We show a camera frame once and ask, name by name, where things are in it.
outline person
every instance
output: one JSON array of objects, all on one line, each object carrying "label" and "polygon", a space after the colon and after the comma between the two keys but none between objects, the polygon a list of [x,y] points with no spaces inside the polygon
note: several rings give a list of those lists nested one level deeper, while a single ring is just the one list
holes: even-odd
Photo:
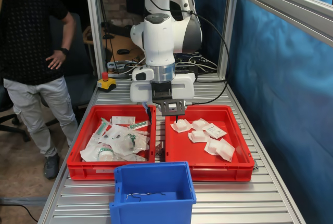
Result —
[{"label": "person", "polygon": [[[64,23],[62,47],[52,50],[49,16]],[[62,73],[75,20],[60,0],[0,0],[0,69],[14,112],[45,155],[44,176],[59,172],[59,155],[42,117],[40,96],[58,119],[68,145],[78,124]]]}]

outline black chair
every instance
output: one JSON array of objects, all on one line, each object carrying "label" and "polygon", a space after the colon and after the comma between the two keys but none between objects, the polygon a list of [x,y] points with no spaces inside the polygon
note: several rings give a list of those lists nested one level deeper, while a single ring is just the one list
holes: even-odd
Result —
[{"label": "black chair", "polygon": [[[97,85],[97,78],[93,75],[93,67],[88,58],[81,30],[80,16],[72,14],[76,21],[76,32],[73,39],[69,54],[64,62],[64,76],[67,83],[68,93],[72,100],[73,110],[76,116],[79,115],[79,106],[89,103],[94,89]],[[57,50],[61,47],[63,24],[60,20],[50,17],[51,34],[53,41],[53,49]],[[41,97],[42,104],[48,107],[46,101]],[[56,124],[58,120],[54,119],[47,126]]]},{"label": "black chair", "polygon": [[[4,112],[9,110],[10,108],[12,108],[13,103],[10,100],[10,97],[8,95],[7,90],[4,88],[3,85],[0,85],[0,112]],[[30,137],[28,136],[27,132],[25,132],[23,129],[18,129],[18,128],[13,128],[10,126],[6,126],[6,125],[2,125],[3,122],[7,121],[7,120],[11,120],[11,122],[14,125],[19,125],[20,121],[17,118],[16,114],[11,114],[8,116],[2,116],[0,117],[0,130],[1,131],[6,131],[6,132],[12,132],[12,133],[20,133],[23,135],[23,141],[24,142],[29,142],[30,141]]]}]

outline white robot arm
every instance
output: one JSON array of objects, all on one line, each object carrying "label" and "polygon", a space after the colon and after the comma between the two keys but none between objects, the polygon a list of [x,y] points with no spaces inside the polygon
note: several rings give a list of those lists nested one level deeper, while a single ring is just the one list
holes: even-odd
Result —
[{"label": "white robot arm", "polygon": [[146,55],[146,65],[132,73],[131,100],[152,101],[161,108],[163,116],[184,115],[185,101],[194,97],[193,73],[175,74],[174,53],[193,53],[201,46],[202,33],[195,12],[194,0],[172,0],[182,9],[183,20],[175,21],[169,0],[146,0],[152,15],[131,29],[133,42]]}]

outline sneaker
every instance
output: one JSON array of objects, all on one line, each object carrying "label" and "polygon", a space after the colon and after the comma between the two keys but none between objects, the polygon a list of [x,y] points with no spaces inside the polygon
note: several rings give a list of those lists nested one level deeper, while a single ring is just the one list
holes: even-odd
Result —
[{"label": "sneaker", "polygon": [[46,157],[44,164],[44,176],[51,180],[57,177],[59,173],[59,155],[58,153],[54,156]]}]

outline gray pants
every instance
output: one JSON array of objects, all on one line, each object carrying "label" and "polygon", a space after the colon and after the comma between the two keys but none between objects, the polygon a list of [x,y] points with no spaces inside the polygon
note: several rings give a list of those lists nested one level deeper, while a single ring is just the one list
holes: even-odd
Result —
[{"label": "gray pants", "polygon": [[51,136],[42,117],[41,99],[43,96],[53,115],[58,119],[68,145],[78,129],[72,109],[71,99],[63,77],[41,85],[25,85],[4,79],[4,87],[14,103],[14,112],[21,117],[28,131],[45,156],[57,153]]}]

